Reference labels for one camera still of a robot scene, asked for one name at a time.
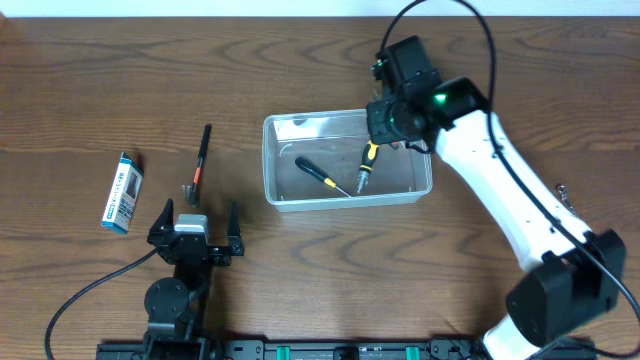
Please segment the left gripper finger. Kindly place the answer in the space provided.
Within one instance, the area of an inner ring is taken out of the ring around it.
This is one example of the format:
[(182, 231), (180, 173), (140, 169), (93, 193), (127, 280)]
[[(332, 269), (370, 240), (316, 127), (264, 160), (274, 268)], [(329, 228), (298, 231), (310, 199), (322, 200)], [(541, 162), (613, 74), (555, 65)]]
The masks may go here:
[(149, 229), (150, 236), (160, 236), (165, 230), (172, 230), (174, 226), (174, 202), (169, 198), (156, 221)]
[(230, 218), (227, 227), (227, 240), (230, 246), (242, 245), (242, 233), (239, 224), (236, 202), (233, 202), (231, 205)]

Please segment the black slim screwdriver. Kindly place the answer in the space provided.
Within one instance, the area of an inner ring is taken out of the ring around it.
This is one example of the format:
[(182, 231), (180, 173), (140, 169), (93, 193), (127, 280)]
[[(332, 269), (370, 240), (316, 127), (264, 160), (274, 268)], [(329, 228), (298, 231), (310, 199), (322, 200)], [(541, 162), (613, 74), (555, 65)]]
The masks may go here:
[(342, 193), (347, 197), (351, 197), (350, 193), (348, 193), (341, 186), (339, 186), (337, 182), (328, 175), (327, 172), (325, 172), (323, 169), (321, 169), (318, 165), (313, 163), (311, 160), (303, 156), (299, 156), (296, 158), (295, 164), (300, 170), (311, 175), (312, 177), (314, 177), (316, 180), (320, 181), (324, 185), (339, 191), (340, 193)]

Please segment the silver combination wrench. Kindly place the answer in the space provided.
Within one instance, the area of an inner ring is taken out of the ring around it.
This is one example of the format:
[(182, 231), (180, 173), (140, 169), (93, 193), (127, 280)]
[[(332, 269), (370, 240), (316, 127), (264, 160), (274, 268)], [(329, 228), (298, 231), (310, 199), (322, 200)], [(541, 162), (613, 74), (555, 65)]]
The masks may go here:
[(555, 188), (556, 192), (559, 195), (560, 201), (567, 208), (567, 210), (572, 213), (574, 216), (578, 216), (576, 208), (572, 205), (567, 187), (564, 184), (558, 184)]

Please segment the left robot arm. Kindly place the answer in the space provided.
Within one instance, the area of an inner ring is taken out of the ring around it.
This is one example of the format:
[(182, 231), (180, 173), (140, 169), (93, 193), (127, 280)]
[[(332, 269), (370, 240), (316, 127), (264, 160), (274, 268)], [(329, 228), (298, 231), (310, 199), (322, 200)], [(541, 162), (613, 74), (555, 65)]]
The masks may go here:
[(212, 271), (227, 267), (245, 252), (237, 205), (231, 205), (227, 244), (208, 243), (205, 215), (174, 216), (169, 199), (151, 226), (147, 242), (167, 264), (173, 275), (153, 283), (145, 294), (148, 326), (144, 335), (143, 360), (219, 360), (223, 346), (204, 326), (211, 289)]

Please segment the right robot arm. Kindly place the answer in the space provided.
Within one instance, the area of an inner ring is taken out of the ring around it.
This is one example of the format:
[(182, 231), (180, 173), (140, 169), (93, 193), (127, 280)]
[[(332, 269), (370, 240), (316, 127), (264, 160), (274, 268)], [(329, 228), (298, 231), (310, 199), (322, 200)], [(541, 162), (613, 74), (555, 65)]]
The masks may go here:
[(524, 278), (507, 314), (481, 340), (485, 359), (585, 356), (560, 338), (617, 303), (626, 248), (595, 234), (546, 188), (507, 138), (488, 99), (465, 77), (442, 81), (421, 40), (380, 50), (372, 68), (383, 96), (367, 105), (376, 145), (424, 141), (470, 186), (504, 232)]

